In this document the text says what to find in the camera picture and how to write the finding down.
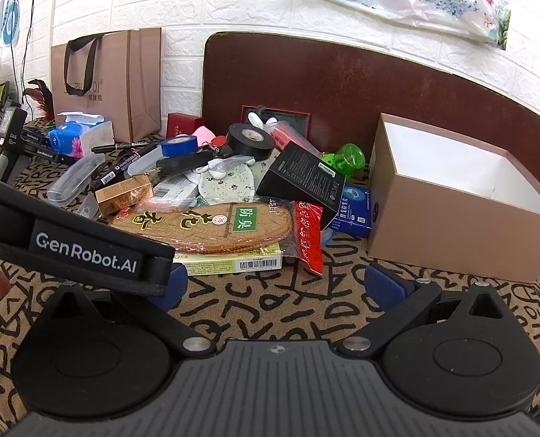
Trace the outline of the pink plastic item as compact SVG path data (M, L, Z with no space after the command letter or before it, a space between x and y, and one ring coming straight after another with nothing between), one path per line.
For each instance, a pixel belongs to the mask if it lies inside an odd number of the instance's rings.
M197 143L199 146L210 144L210 142L212 142L213 139L216 138L216 135L213 133L213 131L211 131L209 128L205 127L204 125L199 126L192 133L192 135L197 138Z

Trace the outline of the packaged brown insoles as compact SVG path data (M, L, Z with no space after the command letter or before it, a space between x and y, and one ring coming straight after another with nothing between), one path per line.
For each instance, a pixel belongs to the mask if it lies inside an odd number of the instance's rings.
M116 214L110 224L181 253L258 253L279 246L284 256L296 257L311 272L321 274L321 214L321 207L307 202L265 197L171 212L129 207Z

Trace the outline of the brown cardboard storage box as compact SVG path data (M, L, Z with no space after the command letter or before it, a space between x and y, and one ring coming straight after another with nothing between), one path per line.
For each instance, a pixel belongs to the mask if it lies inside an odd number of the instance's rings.
M371 151L375 259L532 283L540 182L509 151L382 114Z

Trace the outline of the dark red headboard panel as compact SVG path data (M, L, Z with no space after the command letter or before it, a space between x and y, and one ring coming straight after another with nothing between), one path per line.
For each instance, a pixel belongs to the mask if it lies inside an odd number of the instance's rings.
M245 106L309 114L310 142L371 151L381 114L508 150L540 182L540 115L457 75L353 46L271 34L216 33L205 44L202 113L222 131Z

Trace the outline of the red open gift box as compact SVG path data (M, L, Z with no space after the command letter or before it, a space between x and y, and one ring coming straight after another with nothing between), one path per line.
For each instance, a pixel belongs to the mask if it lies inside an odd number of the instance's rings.
M248 114L255 113L260 117L261 121L266 123L270 118L274 117L277 121L285 121L292 126L304 138L308 138L311 114L305 111L291 111L274 109L273 107L250 106L243 105L241 107L240 121L248 121Z

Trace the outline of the yellow medicine box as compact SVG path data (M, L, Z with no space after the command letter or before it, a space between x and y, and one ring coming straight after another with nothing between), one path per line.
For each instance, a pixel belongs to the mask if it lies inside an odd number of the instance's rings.
M182 263L192 276L234 274L279 270L283 263L280 245L275 243L242 253L175 253L176 263Z

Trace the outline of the letter pattern table cloth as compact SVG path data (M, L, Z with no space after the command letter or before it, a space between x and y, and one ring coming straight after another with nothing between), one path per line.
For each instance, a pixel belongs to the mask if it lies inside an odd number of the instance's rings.
M513 289L537 280L375 259L357 239L321 253L321 274L284 255L279 270L188 273L169 315L212 355L160 335L153 296L58 279L11 361L28 410L11 434L540 436L540 331L519 323ZM346 356L337 342L383 314L364 289L371 263L442 295L377 355Z

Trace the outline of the green plastic toy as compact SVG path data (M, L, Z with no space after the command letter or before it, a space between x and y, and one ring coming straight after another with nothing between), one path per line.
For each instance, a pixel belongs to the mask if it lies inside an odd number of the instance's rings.
M335 153L325 153L321 160L347 178L359 173L366 165L363 150L354 143L346 143Z

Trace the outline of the blue medicine box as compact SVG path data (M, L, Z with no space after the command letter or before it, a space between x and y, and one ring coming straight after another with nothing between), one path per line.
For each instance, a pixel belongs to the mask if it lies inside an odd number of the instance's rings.
M345 185L338 213L330 228L336 232L367 239L371 234L370 190L359 185Z

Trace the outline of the blue tissue pack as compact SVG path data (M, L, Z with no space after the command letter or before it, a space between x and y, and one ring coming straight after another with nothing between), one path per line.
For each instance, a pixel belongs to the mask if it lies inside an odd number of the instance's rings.
M49 141L52 151L80 159L92 153L96 146L114 143L112 122L101 114L86 114L83 111L60 113L64 123L52 129Z

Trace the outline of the black marker pen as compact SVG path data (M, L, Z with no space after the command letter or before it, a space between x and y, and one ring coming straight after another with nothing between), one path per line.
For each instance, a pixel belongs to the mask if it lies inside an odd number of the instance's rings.
M114 151L139 149L153 146L154 143L150 141L138 141L130 143L113 143L107 145L98 145L91 148L94 154L108 154Z

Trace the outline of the gold rectangular box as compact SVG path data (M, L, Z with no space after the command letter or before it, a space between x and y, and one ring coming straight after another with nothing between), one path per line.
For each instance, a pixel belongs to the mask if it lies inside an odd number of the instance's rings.
M100 214L104 217L132 207L152 196L152 183L147 175L133 176L95 192Z

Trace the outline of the clear plastic case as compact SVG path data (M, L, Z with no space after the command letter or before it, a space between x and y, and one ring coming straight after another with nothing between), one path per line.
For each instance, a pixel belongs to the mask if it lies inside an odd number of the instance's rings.
M68 206L89 185L92 174L105 162L104 154L88 154L61 175L47 191L48 202L57 207Z

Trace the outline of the black marker with barcode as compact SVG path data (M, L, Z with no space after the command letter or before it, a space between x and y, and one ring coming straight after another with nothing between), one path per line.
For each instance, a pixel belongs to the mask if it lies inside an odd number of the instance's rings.
M124 181L127 168L135 161L138 161L143 155L149 153L157 146L157 142L149 142L143 146L127 149L109 168L106 174L101 175L95 181L91 182L90 188L96 192L101 188L107 188L116 182Z

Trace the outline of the black electrical tape roll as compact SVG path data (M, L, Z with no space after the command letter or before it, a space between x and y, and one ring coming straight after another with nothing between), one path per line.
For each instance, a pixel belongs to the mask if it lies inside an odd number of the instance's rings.
M247 123L234 123L228 128L221 151L226 155L250 156L256 161L264 161L275 148L275 140L263 129Z

